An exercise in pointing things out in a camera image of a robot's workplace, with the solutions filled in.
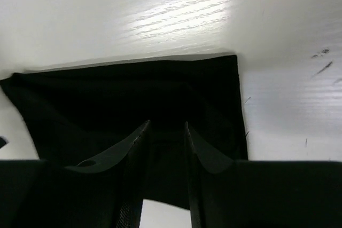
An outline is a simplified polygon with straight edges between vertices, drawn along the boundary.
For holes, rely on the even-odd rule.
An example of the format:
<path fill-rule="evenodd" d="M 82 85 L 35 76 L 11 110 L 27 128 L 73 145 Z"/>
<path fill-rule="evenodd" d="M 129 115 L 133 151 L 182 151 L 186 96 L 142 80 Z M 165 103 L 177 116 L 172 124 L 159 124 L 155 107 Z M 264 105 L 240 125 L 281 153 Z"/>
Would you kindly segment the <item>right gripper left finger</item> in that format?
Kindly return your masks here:
<path fill-rule="evenodd" d="M 149 128 L 77 166 L 1 161 L 1 227 L 139 227 Z"/>

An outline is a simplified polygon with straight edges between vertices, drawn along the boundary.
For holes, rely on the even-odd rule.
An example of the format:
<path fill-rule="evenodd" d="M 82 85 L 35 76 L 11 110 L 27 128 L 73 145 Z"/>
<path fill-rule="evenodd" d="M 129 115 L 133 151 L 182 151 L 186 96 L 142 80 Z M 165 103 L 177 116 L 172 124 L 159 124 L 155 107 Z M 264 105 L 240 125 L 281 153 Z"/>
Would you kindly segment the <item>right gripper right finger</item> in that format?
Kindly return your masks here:
<path fill-rule="evenodd" d="M 341 227 L 341 163 L 233 160 L 185 126 L 193 227 Z"/>

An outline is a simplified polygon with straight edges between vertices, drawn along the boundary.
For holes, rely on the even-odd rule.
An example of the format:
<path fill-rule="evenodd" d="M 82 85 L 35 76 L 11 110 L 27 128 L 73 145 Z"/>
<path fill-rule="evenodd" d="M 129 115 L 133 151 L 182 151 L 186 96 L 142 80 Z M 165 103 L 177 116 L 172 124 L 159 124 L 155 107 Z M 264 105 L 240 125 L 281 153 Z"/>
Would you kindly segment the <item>black skirt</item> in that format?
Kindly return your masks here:
<path fill-rule="evenodd" d="M 232 159 L 247 159 L 237 57 L 147 61 L 15 73 L 1 89 L 40 158 L 73 166 L 150 121 L 146 199 L 188 208 L 184 126 Z"/>

